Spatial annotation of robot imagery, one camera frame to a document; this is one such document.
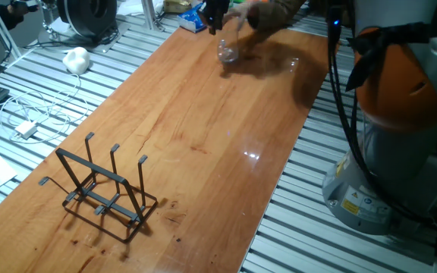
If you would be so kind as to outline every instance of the person's hand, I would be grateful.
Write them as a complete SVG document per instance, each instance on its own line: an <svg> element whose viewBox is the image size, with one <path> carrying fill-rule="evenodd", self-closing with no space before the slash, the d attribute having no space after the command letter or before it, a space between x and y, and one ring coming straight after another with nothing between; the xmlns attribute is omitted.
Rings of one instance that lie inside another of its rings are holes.
<svg viewBox="0 0 437 273"><path fill-rule="evenodd" d="M237 7L231 8L228 13L224 15L224 19L222 20L223 24L226 24L230 20L237 17L238 24L237 24L237 31L241 30L242 26L244 25L244 22L247 19L247 16L250 15L251 12L254 10L255 2L245 2Z"/></svg>
<svg viewBox="0 0 437 273"><path fill-rule="evenodd" d="M16 5L16 7L8 5L8 12L15 17L22 17L28 13L28 8L26 5Z"/></svg>

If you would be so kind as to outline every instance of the clear glass cup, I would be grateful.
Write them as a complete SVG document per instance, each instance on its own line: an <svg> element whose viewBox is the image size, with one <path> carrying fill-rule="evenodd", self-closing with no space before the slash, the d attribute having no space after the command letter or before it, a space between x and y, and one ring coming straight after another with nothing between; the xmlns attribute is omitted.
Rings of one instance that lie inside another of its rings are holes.
<svg viewBox="0 0 437 273"><path fill-rule="evenodd" d="M226 23L218 32L217 57L224 64L230 64L239 58L237 18Z"/></svg>

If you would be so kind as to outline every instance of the wooden table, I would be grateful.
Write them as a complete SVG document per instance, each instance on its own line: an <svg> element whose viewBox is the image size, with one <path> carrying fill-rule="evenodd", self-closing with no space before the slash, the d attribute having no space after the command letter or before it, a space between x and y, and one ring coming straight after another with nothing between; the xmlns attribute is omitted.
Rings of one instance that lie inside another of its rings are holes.
<svg viewBox="0 0 437 273"><path fill-rule="evenodd" d="M54 184L39 186L49 176L74 189L52 153L0 205L0 272L239 269L325 77L326 39L282 30L226 69L217 44L206 31L176 31L60 145L86 158L92 131L93 161L111 169L120 143L118 173L135 186L149 156L144 181L159 206L136 237L117 241L67 213ZM89 203L73 209L125 233Z"/></svg>

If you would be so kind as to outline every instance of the white power adapter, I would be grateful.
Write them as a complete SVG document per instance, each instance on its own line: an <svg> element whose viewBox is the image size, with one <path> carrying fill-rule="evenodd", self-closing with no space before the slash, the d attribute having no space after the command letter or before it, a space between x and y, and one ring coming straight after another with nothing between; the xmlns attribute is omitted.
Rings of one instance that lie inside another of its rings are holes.
<svg viewBox="0 0 437 273"><path fill-rule="evenodd" d="M36 132L36 125L31 121L23 121L22 124L18 125L15 129L19 137L27 140Z"/></svg>

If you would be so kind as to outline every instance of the white cable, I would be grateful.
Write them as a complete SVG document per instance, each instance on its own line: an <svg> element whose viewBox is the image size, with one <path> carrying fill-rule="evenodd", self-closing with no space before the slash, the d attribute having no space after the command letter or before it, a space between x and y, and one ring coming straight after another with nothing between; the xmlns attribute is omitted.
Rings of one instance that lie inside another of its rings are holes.
<svg viewBox="0 0 437 273"><path fill-rule="evenodd" d="M76 75L76 74L72 74L72 76L77 76L78 88L77 88L77 83L76 83L74 85L74 88L73 88L72 91L68 91L68 90L59 91L58 93L56 93L53 96L52 104L51 105L48 105L46 103L45 98L43 97L41 92L38 92L38 91L29 91L29 92L26 92L26 93L24 93L22 95L19 95L19 96L16 96L16 97L11 97L11 98L7 99L4 103L0 104L2 106L1 107L1 112L4 112L5 106L8 103L14 103L18 107L18 110L16 110L16 112L22 111L24 113L24 117L28 121L30 121L30 122L32 122L34 124L41 124L43 121L46 121L46 120L50 119L50 122L52 124L60 125L61 126L60 130L57 133L53 134L52 136L48 137L45 140L39 140L39 141L35 141L35 142L28 142L26 140L25 141L15 140L14 139L14 132L9 133L7 131L7 129L6 129L6 127L3 125L3 123L2 123L2 114L1 114L1 116L0 116L0 125L1 125L2 129L9 135L9 140L10 141L15 142L15 143L23 143L23 144L37 144L37 143L48 142L50 140L53 140L53 139L56 139L57 137L59 137L60 133L65 133L68 129L70 129L70 126L71 126L72 123L75 123L77 121L82 120L87 115L87 113L89 112L89 104L87 103L87 101L85 99L77 99L77 100L82 100L85 103L85 105L86 105L86 111L80 117L71 119L71 117L68 114L65 114L65 113L61 112L64 109L64 107L66 106L66 104L68 104L72 100L75 100L74 98L77 96L77 94L80 91L80 88L82 86L82 80L80 79L80 77L78 75ZM36 94L38 94L41 97L41 99L43 100L44 105L32 105L32 103L30 101L28 101L28 100L26 100L24 98L25 96L27 96L29 94L33 94L33 93L36 93ZM67 95L63 99L57 99L57 96L59 96L62 93L67 93ZM35 118L35 119L32 120L31 117L30 117L30 111L37 112L39 114L38 118ZM62 123L61 121L58 121L56 118L52 118L52 116L61 118L61 119L64 120L64 122ZM15 127L17 125L19 125L19 124L14 125L14 124L11 123L11 116L10 115L8 116L8 124L10 126L15 126Z"/></svg>

